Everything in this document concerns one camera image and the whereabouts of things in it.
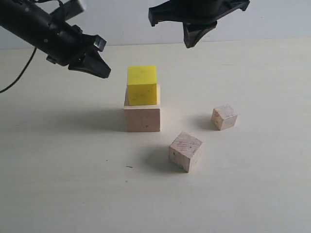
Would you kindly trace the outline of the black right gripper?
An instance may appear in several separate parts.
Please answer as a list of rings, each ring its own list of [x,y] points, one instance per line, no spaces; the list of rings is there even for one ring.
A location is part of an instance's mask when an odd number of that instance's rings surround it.
[[[163,21],[183,22],[184,44],[193,48],[208,32],[215,29],[217,20],[236,11],[245,11],[249,0],[169,0],[150,7],[151,26]]]

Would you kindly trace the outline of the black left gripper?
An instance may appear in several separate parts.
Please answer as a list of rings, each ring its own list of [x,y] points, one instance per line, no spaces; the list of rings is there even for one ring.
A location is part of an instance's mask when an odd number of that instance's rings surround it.
[[[111,68],[99,55],[106,41],[69,25],[61,13],[50,15],[29,0],[2,0],[0,25],[46,53],[52,63],[103,79],[110,75]]]

